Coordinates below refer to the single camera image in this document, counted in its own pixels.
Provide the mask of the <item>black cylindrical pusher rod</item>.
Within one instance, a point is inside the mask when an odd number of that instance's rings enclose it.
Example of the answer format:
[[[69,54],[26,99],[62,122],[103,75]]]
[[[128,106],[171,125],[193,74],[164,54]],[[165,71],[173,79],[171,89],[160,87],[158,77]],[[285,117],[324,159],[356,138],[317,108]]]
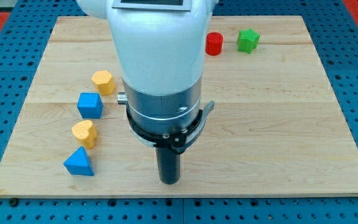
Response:
[[[164,184],[175,184],[180,179],[180,155],[168,147],[155,148],[158,174]]]

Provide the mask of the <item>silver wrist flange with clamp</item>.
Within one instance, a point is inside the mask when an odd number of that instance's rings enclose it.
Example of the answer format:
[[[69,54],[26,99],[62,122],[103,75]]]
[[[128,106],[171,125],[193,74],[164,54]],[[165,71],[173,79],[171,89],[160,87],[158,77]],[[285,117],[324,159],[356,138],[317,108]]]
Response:
[[[201,80],[186,90],[169,95],[151,95],[124,84],[117,102],[126,105],[126,114],[136,138],[154,148],[168,148],[182,154],[201,134],[214,101],[203,109]]]

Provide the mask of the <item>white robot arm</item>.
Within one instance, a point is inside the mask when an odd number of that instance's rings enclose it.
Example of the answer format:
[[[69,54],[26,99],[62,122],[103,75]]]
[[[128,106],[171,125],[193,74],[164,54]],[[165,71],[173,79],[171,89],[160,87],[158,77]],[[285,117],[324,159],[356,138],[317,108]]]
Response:
[[[121,66],[129,124],[153,147],[164,184],[180,178],[180,156],[201,134],[214,102],[201,104],[206,36],[215,1],[78,0],[109,23]]]

